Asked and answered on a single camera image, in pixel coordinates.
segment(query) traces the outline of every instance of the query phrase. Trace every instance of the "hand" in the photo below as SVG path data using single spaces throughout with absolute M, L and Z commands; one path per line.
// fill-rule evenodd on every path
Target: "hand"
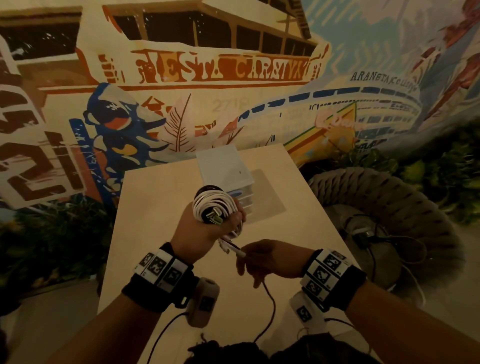
M 301 270 L 315 252 L 312 249 L 292 245 L 278 240 L 263 239 L 242 248 L 245 258 L 237 256 L 237 272 L 247 272 L 253 277 L 253 287 L 258 288 L 270 273 L 284 278 L 298 278 Z
M 185 263 L 193 264 L 205 256 L 215 241 L 234 231 L 247 214 L 236 198 L 233 199 L 238 212 L 231 214 L 221 225 L 205 224 L 193 216 L 190 202 L 180 218 L 175 234 L 170 241 L 175 255 Z

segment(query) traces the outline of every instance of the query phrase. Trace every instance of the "wrist strap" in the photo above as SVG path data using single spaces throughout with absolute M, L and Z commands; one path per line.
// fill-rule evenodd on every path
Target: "wrist strap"
M 171 303 L 185 308 L 199 280 L 192 269 L 192 265 L 176 258 L 170 243 L 166 243 L 140 261 L 122 293 L 153 312 L 162 313 Z
M 330 307 L 345 311 L 367 277 L 345 256 L 330 249 L 315 251 L 302 273 L 302 290 L 323 312 Z

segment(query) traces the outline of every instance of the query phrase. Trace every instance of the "table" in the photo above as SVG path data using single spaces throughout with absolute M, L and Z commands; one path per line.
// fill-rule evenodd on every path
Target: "table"
M 260 239 L 277 239 L 312 249 L 329 247 L 355 262 L 282 145 L 243 150 L 240 157 L 255 179 L 254 210 L 235 244 L 241 247 Z M 183 209 L 202 185 L 195 159 L 125 173 L 98 312 L 118 296 L 144 255 L 170 240 Z M 234 254 L 225 254 L 216 244 L 193 271 L 220 286 L 211 320 L 204 329 L 191 328 L 183 317 L 176 320 L 158 342 L 151 363 L 183 363 L 190 354 L 187 349 L 200 342 L 201 332 L 220 345 L 252 341 L 270 320 L 271 300 L 262 286 L 253 289 L 251 276 L 238 276 Z M 265 282 L 277 311 L 272 326 L 257 343 L 272 354 L 293 344 L 302 328 L 288 305 L 300 290 L 300 279 L 269 275 Z M 179 312 L 171 306 L 161 316 L 139 363 L 146 363 L 160 331 Z M 336 309 L 327 316 L 348 321 Z M 329 322 L 327 327 L 332 335 L 350 330 L 338 322 Z

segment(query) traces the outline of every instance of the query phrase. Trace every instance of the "forearm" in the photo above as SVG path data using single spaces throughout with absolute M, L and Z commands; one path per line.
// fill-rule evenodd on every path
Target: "forearm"
M 120 294 L 46 364 L 135 364 L 159 318 Z
M 480 363 L 480 343 L 370 282 L 345 313 L 385 364 Z

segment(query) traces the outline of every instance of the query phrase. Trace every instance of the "mural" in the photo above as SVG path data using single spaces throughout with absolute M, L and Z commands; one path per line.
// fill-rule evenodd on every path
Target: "mural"
M 480 0 L 0 4 L 0 218 L 233 143 L 294 162 L 480 102 Z

